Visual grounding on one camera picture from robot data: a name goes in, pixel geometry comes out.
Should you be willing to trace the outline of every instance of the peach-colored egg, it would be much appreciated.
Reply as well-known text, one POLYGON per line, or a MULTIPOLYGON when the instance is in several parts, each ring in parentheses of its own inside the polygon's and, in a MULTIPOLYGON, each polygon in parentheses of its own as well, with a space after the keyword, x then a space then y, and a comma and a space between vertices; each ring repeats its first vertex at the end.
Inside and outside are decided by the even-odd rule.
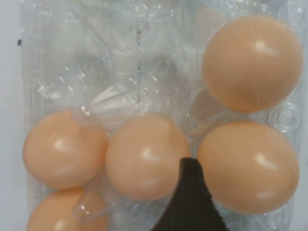
POLYGON ((284 23, 261 15, 236 19, 211 39, 203 57, 208 92, 232 110, 264 110, 286 98, 298 84, 303 52, 284 23))
POLYGON ((286 138, 263 124, 237 121, 211 130, 197 159, 213 197, 243 214, 263 214, 294 194, 299 167, 286 138))
POLYGON ((23 149, 29 173, 52 188, 71 188, 92 179, 103 168, 106 132, 80 126, 71 111, 55 112, 29 132, 23 149))
MULTIPOLYGON (((107 231, 108 216, 98 217, 82 225, 73 218, 73 209, 83 194, 82 188, 60 190, 46 197, 33 211, 26 231, 107 231)), ((91 194, 87 207, 99 212, 105 207, 102 198, 91 194)))
POLYGON ((181 130, 158 115, 144 115, 127 122, 112 137, 106 154, 106 171, 124 196, 152 201, 174 190, 180 159, 189 157, 181 130))

